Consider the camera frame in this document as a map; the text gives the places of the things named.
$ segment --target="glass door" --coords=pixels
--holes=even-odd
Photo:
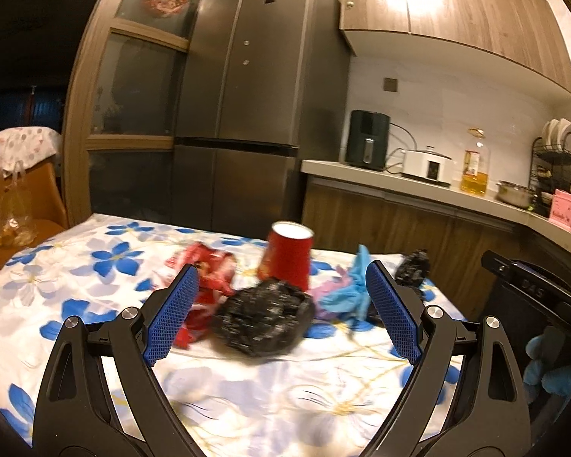
[[[64,114],[68,219],[168,223],[174,121],[199,0],[98,0]]]

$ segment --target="lower cabinet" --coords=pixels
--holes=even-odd
[[[309,183],[303,224],[314,231],[318,249],[355,253],[359,244],[372,254],[426,249],[430,279],[469,320],[478,319],[493,286],[494,275],[480,265],[487,250],[534,262],[571,284],[571,255],[552,249],[554,244],[526,227],[411,197],[397,199]],[[555,257],[559,251],[562,259]]]

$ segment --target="chair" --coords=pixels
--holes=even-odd
[[[2,177],[0,169],[0,197],[11,183],[11,177]],[[46,239],[67,229],[67,217],[55,181],[55,169],[48,158],[26,171],[26,183],[32,193],[32,218],[38,235],[29,246],[0,247],[0,269],[25,247],[36,247]]]

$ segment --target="floral tablecloth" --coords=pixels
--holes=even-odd
[[[232,251],[233,288],[251,286],[266,242],[189,228],[93,215],[0,271],[0,409],[29,443],[35,400],[61,322],[110,320],[140,307],[165,261],[195,241]],[[311,286],[338,276],[351,254],[314,250]],[[375,256],[392,273],[399,254]],[[429,281],[427,303],[461,314]],[[442,427],[458,378],[453,358],[425,437]],[[112,359],[108,385],[123,428],[141,438]],[[251,360],[209,337],[172,348],[154,372],[182,423],[208,456],[358,455],[396,401],[412,367],[385,329],[359,322],[316,322],[288,355]]]

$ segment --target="black plastic bag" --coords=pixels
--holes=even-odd
[[[226,345],[247,355],[276,356],[303,337],[314,316],[311,296],[268,278],[226,299],[214,314],[211,329]]]
[[[394,276],[398,285],[418,289],[429,274],[429,258],[425,249],[419,249],[404,258]]]
[[[397,267],[394,279],[398,285],[412,288],[419,298],[423,300],[423,293],[419,290],[419,287],[429,274],[429,269],[430,265],[427,251],[425,251],[425,249],[419,249],[404,258],[400,266]],[[366,321],[373,325],[383,326],[381,317],[372,302],[368,307]]]

